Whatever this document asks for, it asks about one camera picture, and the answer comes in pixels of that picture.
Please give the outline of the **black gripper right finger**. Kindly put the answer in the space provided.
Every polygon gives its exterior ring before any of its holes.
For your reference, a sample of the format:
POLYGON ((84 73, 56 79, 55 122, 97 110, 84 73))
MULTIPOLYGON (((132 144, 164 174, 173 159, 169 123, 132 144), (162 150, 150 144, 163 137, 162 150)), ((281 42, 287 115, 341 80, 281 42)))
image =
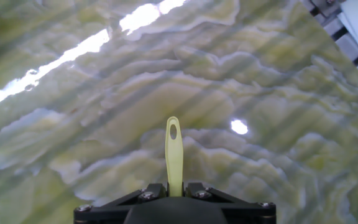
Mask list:
MULTIPOLYGON (((214 205, 227 223, 276 224, 276 205, 273 202, 246 202, 200 182, 191 182, 183 190, 183 195, 197 201, 214 205)), ((217 211, 207 209, 207 214, 217 211)))

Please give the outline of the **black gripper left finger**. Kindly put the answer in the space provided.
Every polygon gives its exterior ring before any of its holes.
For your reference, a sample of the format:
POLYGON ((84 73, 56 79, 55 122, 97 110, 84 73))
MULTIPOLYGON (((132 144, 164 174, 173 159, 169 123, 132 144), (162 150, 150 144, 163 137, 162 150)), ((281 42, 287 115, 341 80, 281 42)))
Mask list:
POLYGON ((132 208, 168 196, 163 184, 149 184, 102 206, 84 204, 73 211, 74 224, 124 223, 132 208))

